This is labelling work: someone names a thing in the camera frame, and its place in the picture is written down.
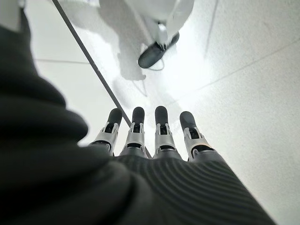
black fingertip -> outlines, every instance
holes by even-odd
[[[136,107],[132,113],[132,122],[135,124],[144,123],[145,111],[141,107]]]
[[[155,123],[164,125],[168,123],[168,111],[165,107],[159,106],[155,110]]]
[[[180,124],[182,130],[184,130],[185,128],[196,127],[195,119],[193,115],[188,111],[184,111],[180,114]]]
[[[121,120],[122,120],[122,110],[118,109],[118,108],[115,108],[115,109],[111,110],[111,112],[109,113],[107,121],[110,124],[117,123],[120,126]]]

white floor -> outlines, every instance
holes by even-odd
[[[64,95],[69,110],[85,119],[89,132],[79,144],[87,145],[95,139],[116,105],[52,1],[27,0],[26,14],[31,28],[32,54],[39,74]],[[128,129],[123,120],[116,155],[124,146]]]
[[[152,154],[154,110],[164,105],[187,158],[179,114],[188,110],[272,218],[299,224],[300,1],[195,0],[177,45],[146,70],[136,60],[151,38],[122,0],[59,2],[128,116],[136,106],[145,109]],[[44,32],[33,41],[40,71],[96,134],[114,104],[71,34],[64,35],[57,11],[46,9],[50,2],[29,3]]]

black fabric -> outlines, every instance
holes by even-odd
[[[0,224],[273,224],[225,163],[78,147],[87,126],[38,77],[22,19],[0,28]]]

ribbed fabric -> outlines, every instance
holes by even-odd
[[[121,156],[183,224],[273,224],[226,163]]]

black shoe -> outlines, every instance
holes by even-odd
[[[152,67],[157,61],[159,61],[164,53],[172,47],[174,44],[177,43],[179,40],[179,33],[177,33],[169,46],[165,49],[163,49],[157,42],[151,44],[140,56],[138,60],[138,64],[141,68],[149,68]]]

